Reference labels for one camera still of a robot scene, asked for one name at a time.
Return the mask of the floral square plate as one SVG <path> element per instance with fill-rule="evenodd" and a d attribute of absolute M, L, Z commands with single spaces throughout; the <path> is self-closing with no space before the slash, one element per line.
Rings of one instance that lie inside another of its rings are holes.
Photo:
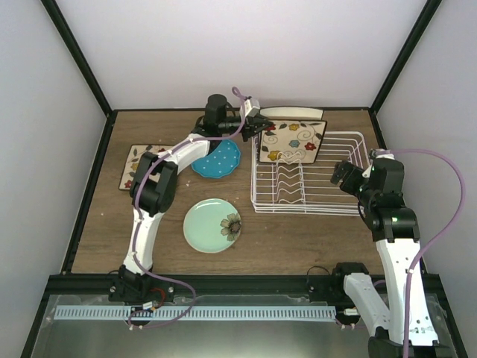
<path fill-rule="evenodd" d="M 260 163 L 313 164 L 326 133 L 323 120 L 277 119 L 260 134 Z"/>
<path fill-rule="evenodd" d="M 151 144 L 134 144 L 128 151 L 124 168 L 122 170 L 121 179 L 119 181 L 119 190 L 128 191 L 133 183 L 134 175 L 139 166 L 141 156 L 146 152 L 158 154 L 172 148 L 171 145 L 151 145 Z"/>

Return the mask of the blue polka dot plate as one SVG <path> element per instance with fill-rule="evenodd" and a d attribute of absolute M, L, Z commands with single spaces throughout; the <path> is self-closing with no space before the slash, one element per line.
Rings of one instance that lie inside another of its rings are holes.
<path fill-rule="evenodd" d="M 196 160 L 192 170 L 203 178 L 219 179 L 230 175 L 239 167 L 241 151 L 230 139 L 223 140 L 218 147 L 206 157 Z"/>

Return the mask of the mint green flower plate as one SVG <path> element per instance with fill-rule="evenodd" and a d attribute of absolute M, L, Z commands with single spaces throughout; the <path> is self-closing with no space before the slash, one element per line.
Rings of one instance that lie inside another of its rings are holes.
<path fill-rule="evenodd" d="M 183 234 L 196 251 L 217 254 L 231 247 L 241 235 L 242 220 L 228 201 L 211 198 L 197 202 L 185 215 Z"/>

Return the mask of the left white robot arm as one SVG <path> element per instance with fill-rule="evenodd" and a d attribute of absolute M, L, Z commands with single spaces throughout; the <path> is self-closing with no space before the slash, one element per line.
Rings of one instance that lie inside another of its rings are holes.
<path fill-rule="evenodd" d="M 241 101 L 238 116 L 227 115 L 228 100 L 224 95 L 211 95 L 203 117 L 184 140 L 157 154 L 146 152 L 139 160 L 130 188 L 133 230 L 119 269 L 121 276 L 132 276 L 125 289 L 135 301 L 144 301 L 151 295 L 153 284 L 143 275 L 153 267 L 159 224 L 174 201 L 182 170 L 211 154 L 220 141 L 239 134 L 246 141 L 271 124 L 260 114 L 257 99 L 243 96 L 236 87 L 233 93 Z"/>

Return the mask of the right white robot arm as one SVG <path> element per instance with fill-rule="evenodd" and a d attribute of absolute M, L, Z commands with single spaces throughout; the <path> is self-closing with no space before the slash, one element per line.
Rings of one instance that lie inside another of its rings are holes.
<path fill-rule="evenodd" d="M 359 268 L 334 278 L 332 294 L 354 303 L 370 335 L 369 357 L 451 357 L 429 314 L 417 258 L 420 230 L 415 212 L 405 205 L 404 176 L 404 165 L 391 154 L 377 156 L 367 169 L 347 160 L 335 164 L 330 181 L 358 201 L 382 261 L 388 299 L 382 300 Z"/>

